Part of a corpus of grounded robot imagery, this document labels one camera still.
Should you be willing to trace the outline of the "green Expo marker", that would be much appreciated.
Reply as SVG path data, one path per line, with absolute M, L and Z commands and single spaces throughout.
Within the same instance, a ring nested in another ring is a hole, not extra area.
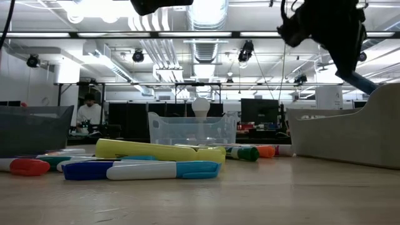
M 231 159 L 255 162 L 259 158 L 259 151 L 256 147 L 226 146 L 226 157 Z

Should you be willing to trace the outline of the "silver ventilation duct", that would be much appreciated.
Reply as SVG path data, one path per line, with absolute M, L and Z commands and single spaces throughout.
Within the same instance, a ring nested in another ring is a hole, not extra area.
M 228 15 L 229 0 L 193 0 L 186 7 L 187 26 L 190 31 L 223 30 Z M 217 58 L 217 39 L 195 39 L 191 44 L 198 63 L 213 63 Z

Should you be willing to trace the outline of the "orange Expo marker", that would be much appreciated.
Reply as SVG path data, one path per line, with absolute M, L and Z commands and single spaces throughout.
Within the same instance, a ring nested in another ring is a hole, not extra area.
M 274 146 L 260 145 L 256 146 L 256 149 L 258 150 L 260 158 L 273 158 L 276 153 L 276 149 Z

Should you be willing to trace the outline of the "thin marker red cap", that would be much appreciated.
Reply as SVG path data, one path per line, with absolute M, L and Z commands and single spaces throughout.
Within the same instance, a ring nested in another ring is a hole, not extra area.
M 50 170 L 48 162 L 27 158 L 0 158 L 0 172 L 18 176 L 41 176 Z

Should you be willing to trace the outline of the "pale grey plastic bin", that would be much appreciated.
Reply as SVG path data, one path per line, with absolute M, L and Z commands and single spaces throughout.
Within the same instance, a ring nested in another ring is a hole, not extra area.
M 400 170 L 400 83 L 377 88 L 362 108 L 288 109 L 298 156 Z

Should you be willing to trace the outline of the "thin marker light blue cap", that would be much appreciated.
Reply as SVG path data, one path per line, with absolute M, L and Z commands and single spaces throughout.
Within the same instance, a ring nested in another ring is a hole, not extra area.
M 119 158 L 101 158 L 101 157 L 71 157 L 68 160 L 61 161 L 57 163 L 56 169 L 60 173 L 63 171 L 62 167 L 67 164 L 78 163 L 83 161 L 156 161 L 156 157 L 154 156 L 126 156 Z
M 212 161 L 125 164 L 110 167 L 106 171 L 106 177 L 114 181 L 141 179 L 209 179 L 216 178 L 220 168 L 220 163 Z

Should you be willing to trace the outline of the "thin marker green cap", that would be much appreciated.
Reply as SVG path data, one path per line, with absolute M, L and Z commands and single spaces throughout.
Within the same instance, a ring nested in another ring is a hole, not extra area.
M 95 157 L 87 157 L 87 156 L 36 156 L 36 159 L 45 161 L 50 165 L 50 171 L 57 171 L 57 165 L 63 161 L 70 160 L 87 160 L 87 159 L 95 159 Z

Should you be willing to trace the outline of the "dark grey plastic bin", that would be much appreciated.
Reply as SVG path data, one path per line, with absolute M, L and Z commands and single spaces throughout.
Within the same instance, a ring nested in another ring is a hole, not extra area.
M 0 157 L 66 147 L 74 106 L 0 106 Z

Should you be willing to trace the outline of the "thin marker dark blue cap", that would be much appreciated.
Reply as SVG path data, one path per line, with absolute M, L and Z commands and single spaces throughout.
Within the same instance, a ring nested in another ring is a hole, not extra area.
M 122 166 L 121 161 L 82 161 L 62 166 L 65 180 L 89 181 L 107 179 L 107 170 Z

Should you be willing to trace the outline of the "yellow highlighter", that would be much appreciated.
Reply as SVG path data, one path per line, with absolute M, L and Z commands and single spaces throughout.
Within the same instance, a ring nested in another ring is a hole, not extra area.
M 95 156 L 99 158 L 154 156 L 159 161 L 213 161 L 224 164 L 226 150 L 223 147 L 170 146 L 99 139 L 96 143 Z

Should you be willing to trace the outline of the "pink Expo marker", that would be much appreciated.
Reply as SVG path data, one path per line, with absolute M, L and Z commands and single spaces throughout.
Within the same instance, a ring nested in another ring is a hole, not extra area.
M 295 152 L 290 144 L 279 144 L 275 145 L 274 148 L 276 156 L 293 157 L 295 155 Z

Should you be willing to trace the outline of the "long ceiling light strip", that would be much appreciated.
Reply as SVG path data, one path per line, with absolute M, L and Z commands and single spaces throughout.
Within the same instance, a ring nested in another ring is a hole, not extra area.
M 9 32 L 8 39 L 279 39 L 275 31 Z

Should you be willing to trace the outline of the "clear plastic bin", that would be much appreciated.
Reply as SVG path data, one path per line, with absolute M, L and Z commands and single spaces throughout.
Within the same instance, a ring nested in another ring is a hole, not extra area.
M 222 117 L 161 117 L 148 114 L 149 135 L 152 144 L 188 144 L 187 138 L 215 138 L 216 144 L 236 142 L 237 112 Z

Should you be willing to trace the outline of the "white cylindrical column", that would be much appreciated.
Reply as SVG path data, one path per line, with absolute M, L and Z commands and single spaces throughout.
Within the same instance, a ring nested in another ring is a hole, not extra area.
M 316 88 L 316 107 L 318 109 L 342 109 L 342 86 L 318 86 Z

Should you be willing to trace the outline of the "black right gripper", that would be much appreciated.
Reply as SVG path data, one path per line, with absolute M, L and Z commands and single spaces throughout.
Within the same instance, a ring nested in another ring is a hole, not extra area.
M 363 39 L 334 39 L 339 31 L 354 32 L 366 20 L 359 0 L 304 0 L 292 16 L 285 13 L 286 0 L 281 3 L 282 25 L 277 32 L 284 42 L 296 47 L 305 39 L 313 39 L 327 50 L 339 78 L 363 78 L 356 72 Z

